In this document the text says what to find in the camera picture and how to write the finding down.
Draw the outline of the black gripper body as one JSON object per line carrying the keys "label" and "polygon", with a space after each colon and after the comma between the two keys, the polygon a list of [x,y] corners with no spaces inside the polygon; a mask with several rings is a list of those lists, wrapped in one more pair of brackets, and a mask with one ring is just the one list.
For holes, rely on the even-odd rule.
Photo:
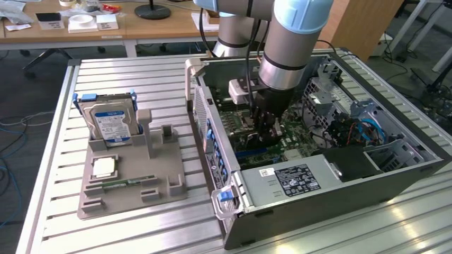
{"label": "black gripper body", "polygon": [[278,90],[267,88],[259,90],[254,100],[254,116],[261,116],[263,113],[269,113],[275,117],[282,117],[285,111],[290,107],[293,97],[294,89]]}

